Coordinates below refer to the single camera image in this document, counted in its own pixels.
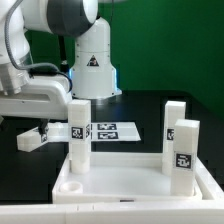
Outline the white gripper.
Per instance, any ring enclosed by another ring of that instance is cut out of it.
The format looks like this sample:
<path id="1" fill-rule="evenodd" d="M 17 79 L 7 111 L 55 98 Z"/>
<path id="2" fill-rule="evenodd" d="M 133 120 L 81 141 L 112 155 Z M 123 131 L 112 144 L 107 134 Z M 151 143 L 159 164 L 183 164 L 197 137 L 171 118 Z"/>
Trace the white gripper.
<path id="1" fill-rule="evenodd" d="M 35 76 L 20 93 L 5 96 L 0 92 L 0 115 L 41 118 L 38 132 L 48 132 L 48 119 L 65 120 L 72 100 L 69 81 L 63 76 Z"/>

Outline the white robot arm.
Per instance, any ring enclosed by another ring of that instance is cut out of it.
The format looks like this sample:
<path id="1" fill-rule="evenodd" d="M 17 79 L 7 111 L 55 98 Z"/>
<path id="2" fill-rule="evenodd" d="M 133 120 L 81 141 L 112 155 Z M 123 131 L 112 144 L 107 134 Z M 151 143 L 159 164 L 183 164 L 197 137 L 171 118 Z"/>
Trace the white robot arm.
<path id="1" fill-rule="evenodd" d="M 101 99 L 121 93 L 115 75 L 108 71 L 91 80 L 100 87 L 79 84 L 80 77 L 69 78 L 64 87 L 52 63 L 32 63 L 24 31 L 35 30 L 78 41 L 92 38 L 98 0 L 0 0 L 0 116 L 63 120 L 72 100 L 73 88 L 81 98 Z"/>

